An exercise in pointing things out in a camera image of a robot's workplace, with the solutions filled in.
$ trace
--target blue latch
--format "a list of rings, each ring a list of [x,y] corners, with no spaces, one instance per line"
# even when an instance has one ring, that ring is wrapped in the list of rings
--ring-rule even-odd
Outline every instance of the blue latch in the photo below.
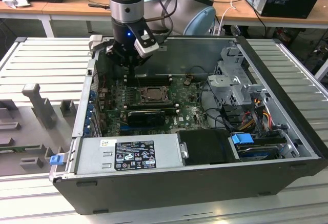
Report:
[[[86,125],[90,125],[91,124],[91,118],[87,118],[84,123]]]
[[[64,164],[64,155],[54,155],[50,158],[50,165],[63,165]]]
[[[96,97],[96,92],[91,90],[90,91],[90,98],[95,98]]]
[[[88,104],[88,106],[87,106],[87,110],[93,110],[94,109],[94,105],[92,105],[92,104]]]
[[[90,128],[88,128],[88,127],[84,127],[84,128],[83,128],[83,134],[84,134],[84,135],[89,135],[89,134],[90,134]]]
[[[253,144],[254,140],[250,133],[236,133],[231,137],[234,144]]]

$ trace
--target aluminum profile table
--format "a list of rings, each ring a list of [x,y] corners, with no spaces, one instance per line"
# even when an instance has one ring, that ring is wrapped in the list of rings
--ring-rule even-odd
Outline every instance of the aluminum profile table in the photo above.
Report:
[[[248,40],[296,107],[328,145],[328,92],[283,45],[271,39]],[[253,77],[260,82],[253,69]]]
[[[24,84],[38,83],[41,97],[51,104],[59,105],[63,99],[78,104],[91,59],[88,42],[88,38],[17,40],[0,62],[1,99],[30,106],[21,91]]]
[[[28,38],[26,42],[31,44],[31,46],[35,46],[36,43],[39,47],[49,46],[50,42],[47,42],[47,40],[49,39]],[[53,61],[61,58],[63,61],[62,63],[66,63],[66,60],[68,60],[69,63],[78,63],[78,59],[85,57],[77,57],[77,54],[87,53],[87,50],[72,50],[72,48],[70,51],[66,49],[62,51],[58,50],[57,53],[53,53],[55,51],[53,46],[55,46],[55,48],[56,46],[64,46],[64,41],[59,42],[59,40],[66,41],[67,45],[70,46],[80,46],[82,45],[82,41],[85,43],[88,41],[87,39],[79,38],[50,39],[52,47],[45,50],[44,53],[38,54],[46,55],[44,57],[47,61],[49,61],[49,57],[53,57]],[[325,97],[327,93],[324,87],[318,83],[301,63],[299,63],[281,44],[276,44],[271,40],[250,40],[249,42],[327,144],[327,139],[325,137],[327,132],[327,119],[324,117],[327,112],[327,107],[325,106]],[[8,72],[11,71],[10,68],[7,68],[7,65],[10,66],[14,64],[11,60],[18,59],[19,57],[29,57],[25,54],[36,52],[36,47],[26,47],[29,48],[27,51],[29,53],[25,52],[24,56],[16,55],[18,52],[23,52],[21,49],[23,45],[22,43],[15,43],[13,45],[4,58],[5,62],[4,60],[0,62],[0,73],[2,73],[3,70]],[[74,54],[72,53],[71,56],[49,56],[47,53],[52,52],[52,54],[63,55],[65,51],[77,52]],[[36,59],[38,59],[41,64],[44,62],[41,57],[36,57],[33,61],[36,61]],[[59,79],[69,79],[70,77],[78,76],[80,75],[77,72],[77,75],[59,75]],[[12,76],[10,78],[14,78],[15,80],[13,85],[21,85],[21,83],[16,82],[19,76]],[[75,81],[67,81],[66,83],[75,85]],[[69,91],[71,93],[76,93],[76,95],[79,93],[79,91]],[[9,176],[0,178],[0,210],[0,221],[3,223],[24,224],[59,222],[108,224],[327,223],[328,170],[323,170],[313,177],[300,178],[275,196],[244,198],[91,216],[78,215],[73,207],[53,187],[48,179],[48,174]]]

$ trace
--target desk leg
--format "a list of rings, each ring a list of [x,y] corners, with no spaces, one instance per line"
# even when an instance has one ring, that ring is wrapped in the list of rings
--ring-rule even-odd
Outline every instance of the desk leg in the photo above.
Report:
[[[321,81],[327,73],[328,73],[328,60],[322,65],[322,67],[318,70],[318,72],[314,75],[314,77],[318,81]]]
[[[51,27],[51,18],[50,15],[40,15],[39,20],[42,22],[43,28],[45,30],[46,36],[48,38],[54,38],[54,33]]]
[[[266,27],[266,38],[272,38],[273,33],[275,32],[276,28],[275,27]]]
[[[326,31],[323,33],[323,35],[321,36],[321,38],[319,39],[319,41],[317,42],[317,44],[313,47],[313,49],[311,50],[311,52],[307,55],[306,60],[304,61],[304,63],[307,62],[307,60],[309,60],[310,56],[312,56],[313,52],[317,49],[318,45],[321,43],[321,41],[323,40],[323,38],[325,37],[325,35],[328,32],[328,28],[326,29]]]
[[[87,29],[88,29],[88,33],[93,33],[91,21],[87,21]]]

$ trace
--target red wire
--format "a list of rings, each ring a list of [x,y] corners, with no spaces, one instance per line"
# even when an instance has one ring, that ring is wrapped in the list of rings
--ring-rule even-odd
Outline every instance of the red wire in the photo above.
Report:
[[[102,83],[102,88],[101,88],[101,91],[103,90],[103,88],[105,87],[105,83],[106,83],[106,79],[105,79],[105,76],[103,75],[104,77],[104,80],[103,80],[103,83]]]
[[[268,116],[269,116],[269,126],[270,126],[270,129],[272,129],[272,118],[271,118],[271,115],[268,114]]]
[[[243,125],[244,125],[244,122],[245,122],[244,120],[245,120],[245,118],[246,118],[246,116],[247,116],[248,114],[250,114],[250,112],[246,112],[245,115],[242,117],[242,124],[243,124]]]

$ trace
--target paper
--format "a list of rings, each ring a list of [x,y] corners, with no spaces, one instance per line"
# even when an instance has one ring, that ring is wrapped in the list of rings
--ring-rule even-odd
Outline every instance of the paper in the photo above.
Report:
[[[7,6],[16,9],[16,7],[23,7],[31,5],[27,0],[2,0]]]

